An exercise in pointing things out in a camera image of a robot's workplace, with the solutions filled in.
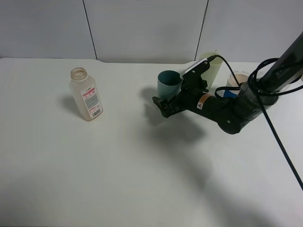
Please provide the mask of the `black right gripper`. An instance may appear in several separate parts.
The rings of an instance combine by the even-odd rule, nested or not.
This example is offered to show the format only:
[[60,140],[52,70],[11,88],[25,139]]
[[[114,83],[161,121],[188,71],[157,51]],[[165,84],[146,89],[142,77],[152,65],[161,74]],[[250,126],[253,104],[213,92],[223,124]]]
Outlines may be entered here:
[[204,96],[209,95],[205,92],[194,95],[187,90],[181,90],[169,101],[156,96],[152,97],[152,101],[159,108],[164,117],[170,117],[186,110],[203,117],[209,117],[210,110],[205,104],[199,101]]

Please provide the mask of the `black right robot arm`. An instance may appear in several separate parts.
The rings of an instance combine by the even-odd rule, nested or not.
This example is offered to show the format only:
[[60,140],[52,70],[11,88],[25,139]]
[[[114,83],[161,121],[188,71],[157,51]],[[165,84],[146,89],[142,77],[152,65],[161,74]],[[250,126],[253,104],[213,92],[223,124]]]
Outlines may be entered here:
[[201,75],[216,58],[218,55],[204,58],[182,72],[181,90],[173,97],[152,98],[163,117],[189,110],[216,122],[228,134],[239,133],[263,110],[274,105],[279,96],[291,93],[282,89],[298,81],[303,74],[303,37],[300,35],[280,58],[263,61],[250,74],[248,81],[237,87],[216,89],[236,90],[239,93],[235,98],[208,94],[207,82]]

